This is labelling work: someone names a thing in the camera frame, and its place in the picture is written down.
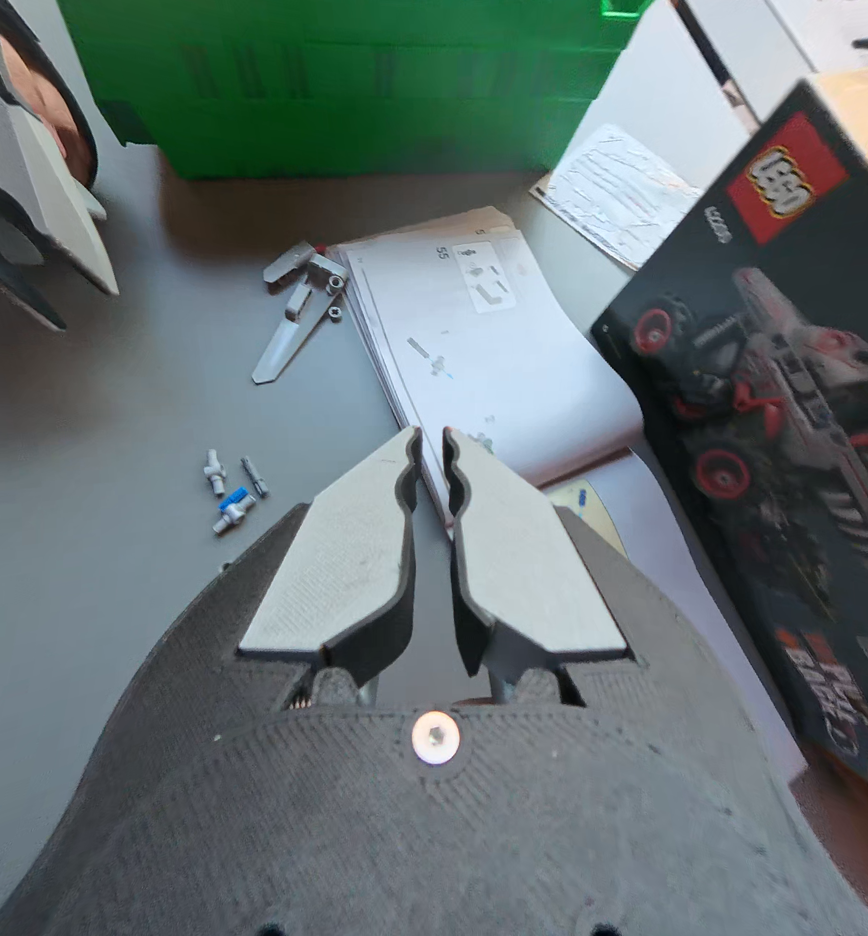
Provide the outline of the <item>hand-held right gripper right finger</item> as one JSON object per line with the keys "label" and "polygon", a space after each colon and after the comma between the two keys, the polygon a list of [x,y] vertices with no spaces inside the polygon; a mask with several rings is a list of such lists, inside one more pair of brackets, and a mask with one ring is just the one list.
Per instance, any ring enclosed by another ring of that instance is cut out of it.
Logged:
{"label": "hand-held right gripper right finger", "polygon": [[628,658],[629,642],[547,496],[459,429],[443,430],[442,463],[456,645],[469,675],[487,673],[493,701],[509,701],[531,669],[561,680],[569,664]]}

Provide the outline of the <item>blue and grey lego connector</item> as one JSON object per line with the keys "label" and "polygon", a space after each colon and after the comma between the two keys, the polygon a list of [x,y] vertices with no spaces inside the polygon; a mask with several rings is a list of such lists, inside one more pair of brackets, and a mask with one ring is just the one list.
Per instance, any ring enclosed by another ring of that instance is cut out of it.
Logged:
{"label": "blue and grey lego connector", "polygon": [[242,525],[256,505],[257,498],[246,487],[236,488],[218,505],[219,517],[212,527],[213,534],[220,537]]}

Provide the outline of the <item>person's left hand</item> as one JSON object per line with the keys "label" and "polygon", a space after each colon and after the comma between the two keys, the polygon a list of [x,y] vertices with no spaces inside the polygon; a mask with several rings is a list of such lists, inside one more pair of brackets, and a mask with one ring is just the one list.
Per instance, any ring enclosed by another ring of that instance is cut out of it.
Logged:
{"label": "person's left hand", "polygon": [[95,156],[64,95],[30,54],[3,35],[0,46],[13,86],[53,136],[73,177],[89,188]]}

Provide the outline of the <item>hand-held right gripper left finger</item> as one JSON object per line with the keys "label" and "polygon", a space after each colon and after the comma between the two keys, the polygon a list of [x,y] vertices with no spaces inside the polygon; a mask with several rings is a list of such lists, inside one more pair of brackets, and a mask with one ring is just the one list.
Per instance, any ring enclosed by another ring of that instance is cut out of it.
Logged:
{"label": "hand-held right gripper left finger", "polygon": [[342,669],[359,689],[397,660],[414,628],[422,439],[401,430],[307,506],[240,656]]}

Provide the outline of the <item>open white instruction booklet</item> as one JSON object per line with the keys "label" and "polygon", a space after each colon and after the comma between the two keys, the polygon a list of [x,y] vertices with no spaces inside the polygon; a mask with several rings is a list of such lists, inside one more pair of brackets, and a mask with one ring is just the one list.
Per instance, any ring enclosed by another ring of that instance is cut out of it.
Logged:
{"label": "open white instruction booklet", "polygon": [[400,427],[422,433],[422,475],[453,525],[442,433],[458,429],[543,488],[627,448],[638,401],[568,318],[512,219],[494,207],[328,255]]}

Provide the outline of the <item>grey curved lego panel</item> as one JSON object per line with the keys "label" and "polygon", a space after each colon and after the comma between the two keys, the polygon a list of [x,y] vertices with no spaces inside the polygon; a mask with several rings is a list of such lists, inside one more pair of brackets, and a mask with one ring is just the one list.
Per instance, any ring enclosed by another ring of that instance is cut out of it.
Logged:
{"label": "grey curved lego panel", "polygon": [[307,241],[300,241],[273,260],[263,271],[268,290],[279,290],[299,276],[320,253],[320,249]]}

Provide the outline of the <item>white sticker sheet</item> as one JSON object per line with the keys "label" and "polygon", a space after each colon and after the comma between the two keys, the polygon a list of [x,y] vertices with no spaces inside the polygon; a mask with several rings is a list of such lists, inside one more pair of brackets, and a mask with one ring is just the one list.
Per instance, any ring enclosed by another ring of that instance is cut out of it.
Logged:
{"label": "white sticker sheet", "polygon": [[531,195],[615,263],[637,272],[704,190],[613,123],[575,133]]}

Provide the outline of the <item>white printed cardboard box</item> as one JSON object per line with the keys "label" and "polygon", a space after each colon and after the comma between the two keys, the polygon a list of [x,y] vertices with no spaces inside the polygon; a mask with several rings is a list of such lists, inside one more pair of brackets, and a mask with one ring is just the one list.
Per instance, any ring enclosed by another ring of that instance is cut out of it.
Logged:
{"label": "white printed cardboard box", "polygon": [[868,65],[868,2],[653,2],[565,150],[611,124],[706,188],[791,89]]}

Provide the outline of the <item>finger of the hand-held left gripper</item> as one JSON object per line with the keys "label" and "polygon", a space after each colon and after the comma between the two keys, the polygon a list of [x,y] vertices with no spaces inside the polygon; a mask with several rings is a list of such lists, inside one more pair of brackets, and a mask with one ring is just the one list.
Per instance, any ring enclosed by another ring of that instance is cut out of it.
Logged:
{"label": "finger of the hand-held left gripper", "polygon": [[112,263],[58,135],[18,95],[0,54],[0,212],[39,249],[61,253],[106,295]]}
{"label": "finger of the hand-held left gripper", "polygon": [[63,319],[21,271],[24,266],[42,265],[41,245],[19,205],[0,191],[0,290],[47,329],[63,332]]}

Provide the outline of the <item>grey pointed lego panel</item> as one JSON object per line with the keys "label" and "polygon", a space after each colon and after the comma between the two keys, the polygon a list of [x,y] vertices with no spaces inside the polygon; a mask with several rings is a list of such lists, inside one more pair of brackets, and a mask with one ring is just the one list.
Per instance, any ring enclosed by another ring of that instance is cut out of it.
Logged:
{"label": "grey pointed lego panel", "polygon": [[328,299],[311,296],[296,319],[290,318],[287,312],[282,316],[253,369],[253,384],[264,385],[279,378],[319,326],[328,308]]}

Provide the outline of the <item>grey lego beam with holes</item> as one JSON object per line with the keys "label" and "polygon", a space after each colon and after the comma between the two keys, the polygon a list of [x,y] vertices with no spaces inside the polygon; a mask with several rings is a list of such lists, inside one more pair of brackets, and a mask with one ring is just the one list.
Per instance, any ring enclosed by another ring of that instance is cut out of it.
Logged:
{"label": "grey lego beam with holes", "polygon": [[305,284],[310,293],[304,311],[313,317],[317,312],[325,313],[334,323],[342,320],[342,293],[347,286],[349,274],[345,267],[337,264],[322,253],[315,253],[307,265]]}

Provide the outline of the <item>black monster truck toy box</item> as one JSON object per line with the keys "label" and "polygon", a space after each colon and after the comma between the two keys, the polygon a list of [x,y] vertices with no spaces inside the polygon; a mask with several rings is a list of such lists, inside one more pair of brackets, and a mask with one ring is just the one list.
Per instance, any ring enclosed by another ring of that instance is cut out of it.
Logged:
{"label": "black monster truck toy box", "polygon": [[868,781],[868,67],[803,78],[592,334],[798,737]]}

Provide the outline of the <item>instruction booklet with yellow picture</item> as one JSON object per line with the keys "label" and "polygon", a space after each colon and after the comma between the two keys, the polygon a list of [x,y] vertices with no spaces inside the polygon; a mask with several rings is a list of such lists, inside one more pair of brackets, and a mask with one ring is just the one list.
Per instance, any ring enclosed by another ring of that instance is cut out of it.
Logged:
{"label": "instruction booklet with yellow picture", "polygon": [[603,500],[585,476],[544,488],[544,494],[555,507],[566,507],[605,542],[627,558],[625,545]]}

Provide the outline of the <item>green plastic crate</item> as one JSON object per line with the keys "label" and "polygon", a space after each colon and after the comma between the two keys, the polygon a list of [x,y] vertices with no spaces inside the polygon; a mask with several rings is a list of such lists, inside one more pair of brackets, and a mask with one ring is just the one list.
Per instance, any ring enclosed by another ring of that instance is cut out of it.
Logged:
{"label": "green plastic crate", "polygon": [[651,3],[58,5],[118,140],[211,180],[549,170]]}

